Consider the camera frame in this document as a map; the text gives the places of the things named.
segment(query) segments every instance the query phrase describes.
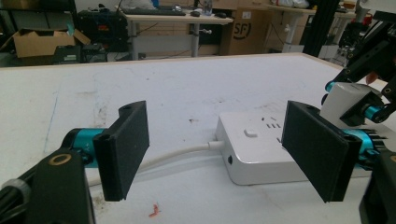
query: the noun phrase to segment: robotic arm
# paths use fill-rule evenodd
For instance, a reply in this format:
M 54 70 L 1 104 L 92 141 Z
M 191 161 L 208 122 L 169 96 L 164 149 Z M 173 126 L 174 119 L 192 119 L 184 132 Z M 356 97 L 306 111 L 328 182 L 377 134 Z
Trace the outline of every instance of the robotic arm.
M 61 147 L 0 191 L 0 223 L 95 223 L 84 166 L 98 167 L 106 201 L 125 199 L 149 147 L 146 102 L 108 129 L 74 129 Z
M 356 166 L 371 170 L 361 222 L 396 223 L 396 133 L 379 124 L 396 110 L 396 20 L 377 14 L 383 22 L 347 55 L 321 110 L 288 103 L 282 145 L 325 203 L 344 200 Z M 382 91 L 357 83 L 372 71 L 388 82 Z

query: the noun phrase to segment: power outlet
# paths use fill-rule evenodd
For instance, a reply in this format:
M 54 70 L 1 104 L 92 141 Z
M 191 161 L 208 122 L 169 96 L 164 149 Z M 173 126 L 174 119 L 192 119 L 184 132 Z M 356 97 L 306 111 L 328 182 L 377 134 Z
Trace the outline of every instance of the power outlet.
M 234 112 L 222 113 L 216 130 L 231 180 L 237 185 L 305 181 L 305 174 L 282 147 L 285 115 Z M 352 176 L 368 176 L 356 168 Z

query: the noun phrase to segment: table leg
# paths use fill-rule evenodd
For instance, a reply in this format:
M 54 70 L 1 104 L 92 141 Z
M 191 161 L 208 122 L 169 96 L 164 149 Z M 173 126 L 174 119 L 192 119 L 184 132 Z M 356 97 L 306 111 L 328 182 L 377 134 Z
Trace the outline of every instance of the table leg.
M 132 60 L 139 60 L 139 52 L 136 50 L 136 39 L 137 39 L 137 28 L 136 23 L 131 21 L 131 44 L 132 44 Z
M 333 43 L 338 44 L 340 42 L 340 39 L 343 35 L 344 30 L 347 27 L 347 23 L 350 21 L 348 18 L 340 18 L 339 19 L 339 24 L 337 28 L 337 32 L 335 33 Z
M 194 24 L 194 33 L 192 34 L 191 57 L 198 57 L 199 47 L 199 23 Z
M 14 28 L 14 32 L 17 32 L 19 30 L 19 28 L 17 26 L 17 23 L 15 22 L 14 14 L 10 10 L 8 10 L 7 13 L 8 13 L 9 19 L 11 20 L 12 27 Z
M 291 42 L 293 41 L 294 33 L 296 32 L 298 21 L 302 16 L 303 14 L 300 13 L 291 13 L 290 30 L 288 32 L 288 36 L 286 36 L 286 41 L 283 46 L 282 53 L 286 53 L 290 51 Z

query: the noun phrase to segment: table surface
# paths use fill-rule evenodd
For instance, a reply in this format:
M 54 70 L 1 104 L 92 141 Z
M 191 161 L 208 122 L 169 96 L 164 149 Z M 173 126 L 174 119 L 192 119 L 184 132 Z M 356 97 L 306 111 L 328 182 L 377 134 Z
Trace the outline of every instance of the table surface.
M 231 18 L 217 18 L 215 15 L 193 17 L 190 14 L 186 16 L 153 16 L 153 15 L 126 15 L 122 12 L 122 15 L 128 21 L 143 22 L 143 21 L 157 21 L 157 22 L 183 22 L 183 23 L 201 23 L 201 24 L 219 24 L 225 25 L 233 22 Z
M 71 129 L 108 127 L 131 102 L 148 103 L 146 161 L 214 140 L 221 112 L 284 113 L 288 100 L 319 107 L 340 69 L 303 54 L 2 68 L 0 183 Z M 91 192 L 98 223 L 359 223 L 367 182 L 352 179 L 342 203 L 324 203 L 309 182 L 236 186 L 208 151 L 137 175 L 126 201 Z M 149 217 L 154 204 L 161 212 Z
M 286 12 L 291 12 L 291 13 L 302 13 L 305 15 L 315 15 L 317 12 L 312 9 L 305 9 L 305 8 L 297 8 L 297 7 L 281 7 L 281 6 L 275 6 L 268 4 L 267 5 L 269 9 L 272 10 L 278 10 L 278 11 L 286 11 Z M 342 13 L 342 12 L 335 12 L 334 13 L 335 18 L 355 18 L 356 14 L 354 12 L 348 11 L 347 13 Z

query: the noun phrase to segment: box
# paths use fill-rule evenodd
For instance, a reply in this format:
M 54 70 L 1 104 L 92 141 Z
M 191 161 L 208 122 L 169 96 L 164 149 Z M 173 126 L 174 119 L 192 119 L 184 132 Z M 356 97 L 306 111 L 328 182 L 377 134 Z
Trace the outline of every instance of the box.
M 219 55 L 263 53 L 272 16 L 269 10 L 239 7 L 233 23 L 223 27 Z
M 39 0 L 2 0 L 3 8 L 38 9 Z
M 213 8 L 236 10 L 238 8 L 238 0 L 213 1 Z
M 77 41 L 89 44 L 91 40 L 75 30 L 74 35 L 68 35 L 66 30 L 28 30 L 22 29 L 15 33 L 0 48 L 5 48 L 14 40 L 18 58 L 22 58 L 24 65 L 48 65 L 52 62 L 53 54 L 58 46 L 76 45 Z

